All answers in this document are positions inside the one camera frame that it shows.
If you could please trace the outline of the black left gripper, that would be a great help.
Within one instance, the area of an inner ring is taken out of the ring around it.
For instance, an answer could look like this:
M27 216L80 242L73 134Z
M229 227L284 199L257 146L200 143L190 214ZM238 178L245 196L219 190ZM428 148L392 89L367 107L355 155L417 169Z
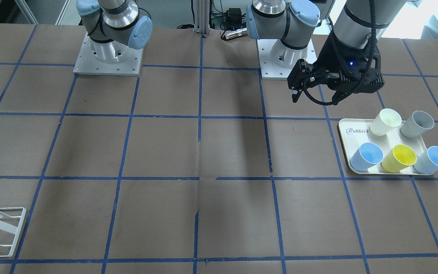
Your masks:
M334 32L330 33L317 61L310 64L305 59L299 59L287 76L288 87L292 90L292 102L297 103L304 92L311 101L318 103L306 90L308 88L306 82L310 82L315 63L317 70L339 73L339 78L331 78L327 81L328 88L336 91L332 96L333 105L339 104L352 94L351 90L364 72L367 72L367 76L356 92L377 92L385 84L381 72L381 54L375 45L372 59L374 67L366 69L370 50L370 42L363 49L352 48L342 43Z

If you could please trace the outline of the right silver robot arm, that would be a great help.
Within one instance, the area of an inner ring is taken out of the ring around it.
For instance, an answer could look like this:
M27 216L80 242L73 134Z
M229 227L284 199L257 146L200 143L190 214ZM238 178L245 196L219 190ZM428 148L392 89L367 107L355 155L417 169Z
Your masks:
M140 14L134 0L78 0L76 8L94 42L116 41L131 49L142 49L151 38L152 20Z

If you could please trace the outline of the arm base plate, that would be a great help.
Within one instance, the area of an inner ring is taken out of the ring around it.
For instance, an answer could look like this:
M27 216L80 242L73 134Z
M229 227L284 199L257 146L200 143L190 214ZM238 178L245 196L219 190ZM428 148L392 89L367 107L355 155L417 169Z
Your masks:
M85 34L73 72L94 76L139 76L143 49L119 42L97 43Z
M317 59L312 40L301 50L287 48L277 39L257 40L257 48L262 78L266 80L286 80L299 59L309 64Z

